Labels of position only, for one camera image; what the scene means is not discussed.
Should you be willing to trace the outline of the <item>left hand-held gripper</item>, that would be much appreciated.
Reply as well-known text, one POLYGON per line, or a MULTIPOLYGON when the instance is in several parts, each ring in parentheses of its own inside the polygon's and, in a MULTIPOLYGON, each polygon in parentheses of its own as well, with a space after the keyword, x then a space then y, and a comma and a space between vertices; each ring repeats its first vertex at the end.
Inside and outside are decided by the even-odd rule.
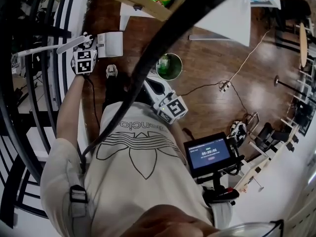
POLYGON ((71 67, 76 75, 87 75, 92 73, 96 60, 96 35, 88 35, 87 32, 83 33, 86 43, 80 44, 76 50, 73 51, 71 60, 71 67))

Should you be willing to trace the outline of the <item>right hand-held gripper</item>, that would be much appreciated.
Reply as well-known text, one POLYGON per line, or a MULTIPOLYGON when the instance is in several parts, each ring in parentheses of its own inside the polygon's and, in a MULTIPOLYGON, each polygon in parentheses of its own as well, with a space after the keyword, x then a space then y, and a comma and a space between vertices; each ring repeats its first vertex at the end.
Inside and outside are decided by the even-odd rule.
POLYGON ((175 90, 161 82, 146 78, 149 85, 149 96, 152 100, 152 108, 155 114, 168 124, 173 124, 181 119, 188 108, 181 96, 176 95, 175 90))

